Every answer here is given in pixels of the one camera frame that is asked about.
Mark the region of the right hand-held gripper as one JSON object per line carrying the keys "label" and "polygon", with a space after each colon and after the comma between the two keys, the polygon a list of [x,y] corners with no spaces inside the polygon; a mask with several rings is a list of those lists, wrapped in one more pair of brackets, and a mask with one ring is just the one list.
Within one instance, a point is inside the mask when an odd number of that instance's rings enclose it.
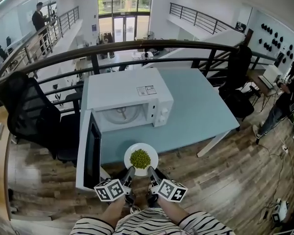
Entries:
{"label": "right hand-held gripper", "polygon": [[149,166],[147,174],[151,179],[149,201],[155,202],[159,197],[174,203],[180,203],[188,192],[188,188],[175,180],[160,179],[158,169]]}

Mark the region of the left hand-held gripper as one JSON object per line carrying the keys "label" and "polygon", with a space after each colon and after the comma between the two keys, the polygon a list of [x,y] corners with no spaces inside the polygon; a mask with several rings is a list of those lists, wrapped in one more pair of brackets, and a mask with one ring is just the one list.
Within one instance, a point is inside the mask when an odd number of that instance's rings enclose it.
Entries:
{"label": "left hand-held gripper", "polygon": [[112,203],[122,196],[125,197],[126,205],[134,205],[134,193],[131,183],[135,177],[135,167],[121,171],[116,178],[106,179],[94,187],[94,190],[102,202]]}

